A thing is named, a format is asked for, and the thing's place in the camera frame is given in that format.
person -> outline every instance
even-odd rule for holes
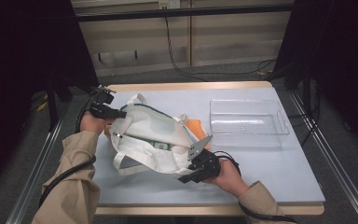
[[[98,136],[113,120],[94,118],[86,112],[80,123],[80,133],[65,138],[60,165],[55,175],[43,185],[43,190],[60,174],[89,161],[96,152]],[[248,209],[263,215],[283,212],[261,182],[248,186],[231,161],[221,160],[220,175],[205,180],[238,198]],[[92,181],[93,166],[66,177],[48,195],[34,215],[33,223],[92,223],[100,197],[100,188]],[[251,218],[254,224],[273,223]]]

clear plastic container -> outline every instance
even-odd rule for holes
[[[212,100],[212,145],[281,147],[289,134],[279,102],[273,100]]]

orange object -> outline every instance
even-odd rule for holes
[[[206,137],[204,131],[202,130],[201,121],[199,119],[190,119],[186,122],[186,127],[196,135],[199,140]]]

jacket sleeve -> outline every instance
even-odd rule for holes
[[[267,188],[259,181],[255,182],[250,189],[248,189],[244,194],[238,197],[240,203],[248,208],[249,210],[262,215],[272,215],[272,216],[284,216],[283,211],[275,202],[275,199],[269,193]],[[254,224],[267,224],[267,223],[278,223],[272,221],[262,221],[250,217],[252,223]]]
[[[60,166],[42,191],[63,172],[89,161],[95,154],[97,141],[98,134],[92,132],[64,139]],[[95,168],[90,166],[61,181],[43,202],[33,223],[91,223],[100,198],[100,189],[91,180],[94,174]]]

black cable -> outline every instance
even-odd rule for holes
[[[310,131],[307,133],[304,140],[301,142],[302,147],[305,145],[307,140],[310,138],[310,135],[312,134],[313,130],[316,128],[317,123],[319,121],[319,117],[320,117],[320,113],[321,113],[321,94],[320,94],[320,89],[319,89],[318,85],[316,85],[315,99],[313,101],[313,106],[314,106],[315,116],[313,116],[313,114],[310,115],[310,118],[313,121],[310,122]]]
[[[298,127],[300,127],[300,126],[303,126],[303,125],[306,124],[306,123],[307,123],[307,122],[304,121],[304,122],[301,122],[301,123],[299,123],[299,124],[292,125],[292,127],[293,127],[293,128],[298,128]]]
[[[264,221],[297,223],[297,221],[295,221],[294,219],[292,219],[290,217],[262,215],[262,214],[258,214],[258,213],[255,213],[255,212],[249,210],[248,208],[243,206],[241,203],[238,203],[238,204],[240,205],[242,212],[245,213],[249,217],[253,217],[253,218],[256,218],[259,220],[264,220]]]
[[[97,93],[97,91],[92,91],[90,94],[89,94],[89,98],[87,99],[86,103],[84,104],[84,106],[80,109],[80,113],[79,115],[77,116],[77,120],[76,120],[76,125],[75,125],[75,133],[80,133],[80,123],[81,123],[81,120],[84,116],[84,114],[86,113],[87,111],[87,105],[89,104],[89,101],[91,99],[91,97],[93,95],[95,95],[95,93]]]
[[[272,81],[276,78],[280,78],[283,77],[285,75],[285,71],[292,69],[296,66],[296,61],[292,61],[286,65],[284,65],[282,68],[279,69],[274,69],[274,71],[272,72],[272,74],[270,74],[269,76],[263,78],[264,81]]]
[[[182,75],[184,77],[193,77],[195,79],[208,82],[208,80],[206,80],[206,79],[203,79],[203,78],[200,78],[200,77],[194,77],[194,76],[197,76],[197,75],[228,75],[228,76],[248,75],[248,74],[259,72],[262,69],[264,69],[265,67],[269,66],[272,62],[276,61],[276,59],[265,60],[265,61],[259,63],[259,65],[257,66],[256,70],[253,70],[253,71],[250,71],[250,72],[243,72],[243,73],[216,73],[216,72],[189,73],[189,72],[183,71],[176,65],[175,60],[173,58],[170,27],[168,25],[168,19],[167,18],[165,18],[165,24],[167,26],[168,50],[169,50],[169,53],[170,53],[171,64],[172,64],[173,68],[176,70],[176,72],[178,72],[180,75]]]
[[[234,159],[232,159],[231,157],[228,156],[216,156],[217,159],[228,159],[229,161],[232,162],[232,164],[234,164],[235,168],[238,171],[238,174],[242,175],[241,170],[240,170],[240,165],[234,161]]]
[[[287,118],[289,118],[289,119],[302,119],[302,118],[304,118],[306,116],[307,116],[307,114],[288,115]]]
[[[63,181],[66,177],[68,177],[69,175],[72,175],[74,173],[76,173],[77,171],[82,170],[83,168],[86,168],[90,165],[92,165],[94,162],[96,161],[95,156],[92,156],[91,160],[83,162],[81,164],[78,164],[77,166],[72,167],[71,169],[63,172],[62,174],[60,174],[59,176],[57,176],[49,185],[48,187],[45,189],[45,191],[43,192],[42,196],[40,197],[39,200],[39,207],[42,206],[43,202],[46,200],[46,198],[48,197],[48,195],[51,193],[51,191],[54,189],[54,187],[56,187],[61,181]]]
[[[232,158],[232,156],[228,153],[226,153],[225,151],[215,151],[213,154],[216,154],[216,153],[224,153],[226,155],[228,155],[232,160],[234,160],[234,158]]]

